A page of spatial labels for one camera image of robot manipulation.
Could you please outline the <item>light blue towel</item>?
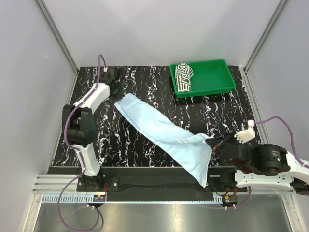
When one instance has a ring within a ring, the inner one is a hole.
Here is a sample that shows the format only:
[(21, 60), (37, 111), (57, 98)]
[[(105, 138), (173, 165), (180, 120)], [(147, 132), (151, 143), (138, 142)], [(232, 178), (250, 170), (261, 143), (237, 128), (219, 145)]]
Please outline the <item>light blue towel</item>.
[(168, 153), (204, 188), (212, 149), (204, 133), (193, 134), (172, 123), (151, 105), (128, 93), (114, 106), (143, 136)]

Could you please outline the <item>green white striped towel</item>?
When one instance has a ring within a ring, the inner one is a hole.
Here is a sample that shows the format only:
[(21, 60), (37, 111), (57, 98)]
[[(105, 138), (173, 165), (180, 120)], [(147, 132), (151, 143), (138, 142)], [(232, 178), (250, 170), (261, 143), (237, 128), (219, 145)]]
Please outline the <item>green white striped towel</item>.
[(174, 73), (177, 92), (190, 92), (191, 78), (194, 76), (193, 69), (187, 63), (181, 63), (175, 67)]

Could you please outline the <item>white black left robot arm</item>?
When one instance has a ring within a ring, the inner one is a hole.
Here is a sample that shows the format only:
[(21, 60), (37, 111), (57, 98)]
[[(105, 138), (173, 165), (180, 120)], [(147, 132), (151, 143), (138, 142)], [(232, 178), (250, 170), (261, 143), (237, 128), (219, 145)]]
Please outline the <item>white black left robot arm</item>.
[(76, 103), (66, 104), (62, 110), (62, 133), (67, 147), (75, 151), (81, 165), (78, 184), (100, 191), (104, 187), (103, 174), (94, 151), (96, 123), (94, 112), (106, 99), (119, 100), (123, 88), (119, 68), (103, 69), (99, 81)]

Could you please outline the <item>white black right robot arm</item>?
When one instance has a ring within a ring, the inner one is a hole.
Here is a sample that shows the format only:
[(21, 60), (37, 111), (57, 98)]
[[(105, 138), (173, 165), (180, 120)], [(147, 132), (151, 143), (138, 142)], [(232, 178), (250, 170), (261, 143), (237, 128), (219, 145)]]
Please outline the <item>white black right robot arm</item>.
[(283, 186), (299, 195), (309, 194), (309, 170), (285, 148), (273, 144), (249, 147), (236, 133), (206, 139), (217, 156), (219, 171), (211, 171), (212, 190), (234, 191), (254, 186)]

